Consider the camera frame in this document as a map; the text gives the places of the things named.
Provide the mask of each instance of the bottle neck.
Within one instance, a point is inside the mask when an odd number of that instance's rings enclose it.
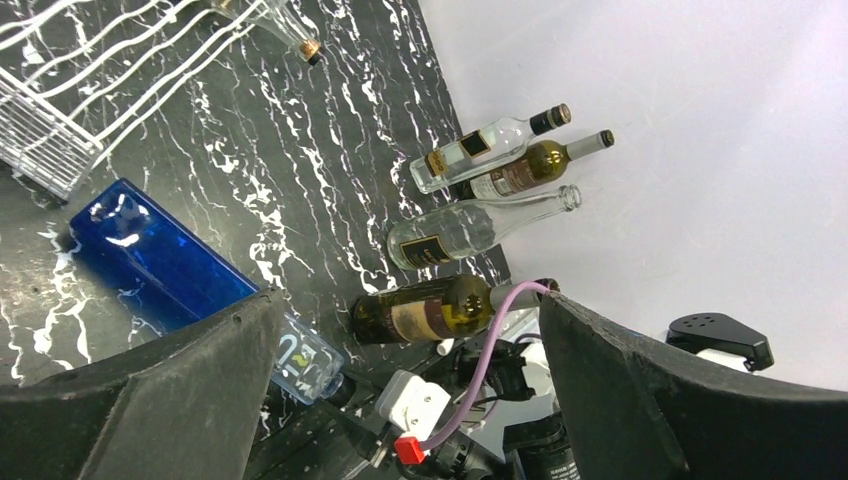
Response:
[[[569,160],[593,154],[615,145],[615,137],[610,130],[600,131],[592,136],[569,143],[563,150]]]
[[[536,283],[544,285],[539,280],[536,280]],[[501,309],[506,296],[509,295],[509,292],[511,292],[514,287],[515,285],[511,283],[492,287],[492,291],[489,292],[489,303],[492,304],[492,308],[494,308],[495,311],[499,311]],[[531,290],[524,290],[515,297],[515,300],[513,300],[512,304],[509,306],[509,311],[514,312],[516,310],[524,310],[525,308],[536,308],[541,304],[541,294]]]
[[[545,110],[542,113],[537,113],[530,117],[527,122],[530,124],[530,130],[533,136],[541,135],[550,132],[551,130],[561,127],[571,121],[571,110],[564,103],[556,107]]]
[[[534,195],[521,200],[479,200],[492,218],[495,243],[524,225],[570,212],[581,203],[580,190],[574,185],[562,186],[552,192]]]

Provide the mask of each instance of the water bottle label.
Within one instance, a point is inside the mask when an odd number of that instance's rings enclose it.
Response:
[[[442,239],[438,235],[401,243],[400,251],[406,261],[415,268],[425,268],[453,260],[453,257],[445,250]]]

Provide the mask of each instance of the clear glass bottle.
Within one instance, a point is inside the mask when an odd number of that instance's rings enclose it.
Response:
[[[561,145],[542,140],[527,147],[524,155],[506,165],[457,185],[460,200],[496,200],[553,182],[565,173],[568,164],[580,157],[615,145],[610,130]]]
[[[565,104],[528,120],[504,117],[413,161],[409,172],[421,193],[435,192],[521,156],[534,137],[570,121]]]
[[[553,279],[536,282],[559,290]],[[360,297],[351,309],[361,343],[431,342],[469,337],[485,329],[512,291],[480,277],[453,275]],[[521,292],[510,311],[538,307],[541,295]]]
[[[321,42],[316,40],[303,23],[286,6],[288,0],[207,0],[212,8],[221,15],[235,20],[248,9],[251,12],[244,19],[264,28],[282,40],[300,57],[315,65],[324,56]]]
[[[465,200],[395,225],[389,257],[404,270],[448,263],[486,250],[529,223],[580,206],[574,185],[519,200]]]

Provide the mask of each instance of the gold label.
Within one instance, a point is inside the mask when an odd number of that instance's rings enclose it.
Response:
[[[395,331],[407,342],[441,340],[427,321],[427,303],[433,300],[407,303],[392,307],[391,322]]]
[[[441,150],[433,150],[427,154],[427,169],[434,177],[444,175],[448,172],[448,164],[445,162],[445,154]]]

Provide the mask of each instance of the countertop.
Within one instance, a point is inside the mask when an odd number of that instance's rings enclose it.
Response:
[[[79,3],[40,40],[0,53],[0,66],[25,76],[38,68],[39,57],[43,62],[68,51],[143,3]],[[3,21],[28,17],[34,13],[28,5],[7,2],[0,15]],[[161,2],[101,46],[143,31],[170,5]],[[120,177],[257,284],[285,289],[301,321],[361,371],[412,368],[434,348],[357,344],[347,310],[358,296],[460,271],[492,284],[509,280],[499,248],[417,272],[398,270],[385,252],[392,225],[452,201],[447,192],[420,194],[406,170],[460,134],[417,2],[303,0],[295,6],[319,32],[324,63],[309,68],[274,36],[254,29],[132,131],[69,203],[0,167],[0,384],[33,385],[157,337],[155,319],[132,313],[144,285],[107,288],[78,265],[82,245],[63,240],[68,220]],[[196,11],[182,12],[171,28]],[[226,23],[210,16],[157,52],[119,94],[93,103],[82,125],[102,129]],[[56,106],[67,112],[147,48],[122,50]],[[82,65],[75,61],[57,77]],[[326,416],[304,411],[278,388],[269,389],[247,476],[285,461],[327,426]],[[327,473],[320,468],[326,458],[313,458],[300,478]]]

